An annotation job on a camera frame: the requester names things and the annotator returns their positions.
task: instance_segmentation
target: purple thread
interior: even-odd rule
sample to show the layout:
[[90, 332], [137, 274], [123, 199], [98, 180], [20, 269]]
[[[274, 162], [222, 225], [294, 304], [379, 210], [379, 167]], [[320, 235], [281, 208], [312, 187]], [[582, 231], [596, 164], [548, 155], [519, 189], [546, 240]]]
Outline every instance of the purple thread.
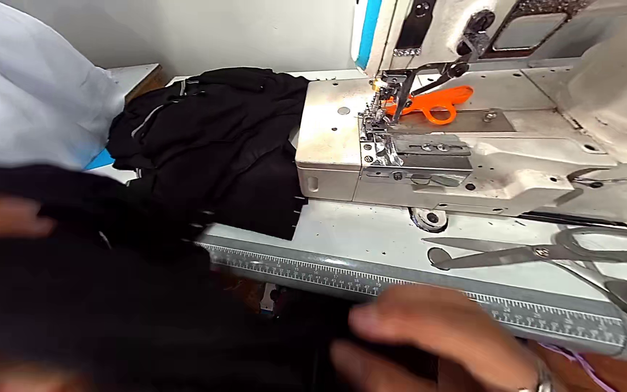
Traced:
[[539, 343], [542, 347], [549, 349], [552, 352], [557, 352], [562, 356], [565, 356], [567, 359], [570, 360], [570, 362], [578, 362], [579, 365], [585, 370], [585, 372], [587, 373], [587, 375], [589, 376], [589, 378], [591, 378], [594, 382], [597, 383], [597, 385], [599, 387], [601, 387], [603, 390], [605, 390], [606, 392], [618, 392], [616, 391], [614, 388], [611, 388], [608, 386], [608, 384], [606, 384], [602, 379], [600, 379], [596, 372], [594, 371], [594, 368], [591, 367], [591, 364], [589, 362], [587, 362], [587, 360], [579, 355], [576, 352], [566, 352], [565, 349], [562, 349], [561, 347], [555, 346], [553, 344], [547, 344], [547, 343]]

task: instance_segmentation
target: measuring tape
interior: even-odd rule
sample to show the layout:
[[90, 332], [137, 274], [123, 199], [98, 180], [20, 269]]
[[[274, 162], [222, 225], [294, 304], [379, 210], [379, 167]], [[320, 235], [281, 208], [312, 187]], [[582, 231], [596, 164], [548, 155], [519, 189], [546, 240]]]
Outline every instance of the measuring tape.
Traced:
[[[337, 297], [364, 301], [378, 296], [381, 291], [393, 285], [444, 286], [441, 282], [440, 284], [436, 282], [438, 274], [345, 260], [245, 241], [207, 237], [208, 240], [202, 241], [200, 245], [210, 252], [214, 264], [228, 266], [234, 273], [261, 281], [318, 291]], [[262, 248], [262, 250], [245, 250], [244, 248]], [[280, 257], [273, 253], [287, 253], [288, 256]], [[470, 281], [470, 284], [474, 287], [480, 284], [486, 285], [484, 282], [477, 281]], [[489, 315], [509, 328], [515, 335], [566, 347], [582, 347], [583, 351], [597, 351], [611, 355], [621, 352], [627, 343], [626, 326], [623, 325], [620, 317], [616, 317], [615, 311], [611, 311], [612, 306], [608, 303], [567, 297], [569, 302], [591, 301], [592, 305], [604, 310], [589, 312], [484, 294], [478, 292], [481, 290], [475, 290], [474, 287], [463, 290], [467, 297], [479, 303]], [[531, 291], [515, 287], [508, 287], [507, 291], [509, 290]], [[542, 295], [564, 297], [547, 293]]]

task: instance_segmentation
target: sewing machine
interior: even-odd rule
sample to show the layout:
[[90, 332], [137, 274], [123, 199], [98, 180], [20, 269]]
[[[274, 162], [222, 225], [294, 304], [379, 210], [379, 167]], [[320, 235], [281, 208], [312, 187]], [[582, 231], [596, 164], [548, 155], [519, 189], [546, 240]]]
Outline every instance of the sewing machine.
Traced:
[[[510, 66], [584, 12], [622, 19], [576, 64]], [[627, 223], [627, 0], [360, 0], [352, 55], [368, 78], [309, 85], [306, 196], [413, 207], [439, 229], [446, 211]], [[401, 115], [462, 86], [463, 103]]]

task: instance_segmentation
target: folded black cloth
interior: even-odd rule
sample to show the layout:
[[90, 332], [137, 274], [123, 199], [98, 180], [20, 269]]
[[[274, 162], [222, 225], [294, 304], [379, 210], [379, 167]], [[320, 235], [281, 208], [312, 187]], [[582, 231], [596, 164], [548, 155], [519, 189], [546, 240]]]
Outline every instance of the folded black cloth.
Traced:
[[212, 70], [130, 102], [110, 130], [130, 190], [177, 218], [207, 210], [216, 222], [292, 239], [302, 205], [289, 135], [309, 81], [260, 68]]
[[184, 241], [196, 227], [127, 200], [112, 179], [55, 167], [0, 169], [0, 192], [57, 220], [48, 238], [0, 240], [0, 351], [122, 391], [311, 383], [320, 334], [246, 311], [213, 278], [209, 254]]

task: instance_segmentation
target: black fabric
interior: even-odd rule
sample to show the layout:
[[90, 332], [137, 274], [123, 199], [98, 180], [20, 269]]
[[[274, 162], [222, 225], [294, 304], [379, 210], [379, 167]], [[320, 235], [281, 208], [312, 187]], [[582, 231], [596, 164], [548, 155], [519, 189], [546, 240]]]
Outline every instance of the black fabric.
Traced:
[[0, 192], [39, 200], [58, 221], [49, 238], [0, 240], [0, 350], [128, 391], [306, 390], [330, 336], [248, 314], [183, 240], [195, 228], [125, 189], [47, 166], [0, 169]]
[[209, 210], [216, 222], [292, 239], [306, 200], [288, 138], [307, 85], [260, 68], [209, 71], [135, 98], [108, 151], [117, 169], [139, 170], [130, 190], [172, 217]]

